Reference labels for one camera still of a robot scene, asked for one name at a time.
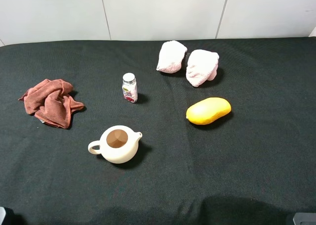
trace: bottle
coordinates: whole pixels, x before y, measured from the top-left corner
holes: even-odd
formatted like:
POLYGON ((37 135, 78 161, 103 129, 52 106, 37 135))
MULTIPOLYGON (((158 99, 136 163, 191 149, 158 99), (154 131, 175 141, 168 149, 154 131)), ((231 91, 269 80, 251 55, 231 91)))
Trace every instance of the bottle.
POLYGON ((138 99, 137 85, 135 75, 132 73, 126 73, 123 76, 123 95, 124 98, 132 103, 135 103, 138 99))

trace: white teapot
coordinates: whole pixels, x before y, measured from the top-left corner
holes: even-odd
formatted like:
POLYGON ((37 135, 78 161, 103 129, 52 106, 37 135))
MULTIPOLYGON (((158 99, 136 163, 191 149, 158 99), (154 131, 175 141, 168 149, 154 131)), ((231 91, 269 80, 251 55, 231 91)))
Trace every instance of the white teapot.
POLYGON ((113 126, 102 134, 100 140, 91 142, 88 151, 101 154, 109 162, 124 163, 135 156, 142 136, 141 132, 136 133, 129 127, 113 126), (100 149, 93 149, 95 146, 100 146, 100 149))

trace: black tablecloth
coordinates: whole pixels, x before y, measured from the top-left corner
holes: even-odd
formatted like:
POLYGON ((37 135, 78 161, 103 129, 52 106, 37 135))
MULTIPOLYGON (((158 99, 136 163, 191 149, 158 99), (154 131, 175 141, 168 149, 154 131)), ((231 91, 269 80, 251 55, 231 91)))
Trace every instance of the black tablecloth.
POLYGON ((216 79, 156 71, 163 42, 70 41, 0 48, 0 206, 19 224, 284 224, 316 212, 316 39, 181 41, 219 54, 216 79), (123 99, 124 73, 139 101, 123 99), (43 79, 74 85, 86 110, 69 130, 42 124, 17 99, 43 79), (223 97, 208 126, 186 110, 223 97), (88 152, 114 125, 143 138, 114 165, 88 152))

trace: brown towel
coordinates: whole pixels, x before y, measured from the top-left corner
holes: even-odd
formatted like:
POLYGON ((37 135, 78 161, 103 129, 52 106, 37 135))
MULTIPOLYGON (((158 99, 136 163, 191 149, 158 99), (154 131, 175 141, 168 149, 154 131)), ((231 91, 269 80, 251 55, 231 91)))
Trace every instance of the brown towel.
POLYGON ((19 99, 24 101, 26 113, 44 121, 46 124, 67 129, 71 114, 81 110, 84 105, 76 102, 68 93, 73 86, 61 79, 45 79, 35 87, 30 88, 19 99))

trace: teapot opening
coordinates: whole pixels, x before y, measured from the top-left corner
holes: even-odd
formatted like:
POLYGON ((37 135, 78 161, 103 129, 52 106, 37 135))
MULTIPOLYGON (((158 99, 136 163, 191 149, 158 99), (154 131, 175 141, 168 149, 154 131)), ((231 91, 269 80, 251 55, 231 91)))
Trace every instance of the teapot opening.
POLYGON ((128 140, 128 135, 124 130, 113 130, 107 136, 107 144, 112 148, 123 147, 128 140))

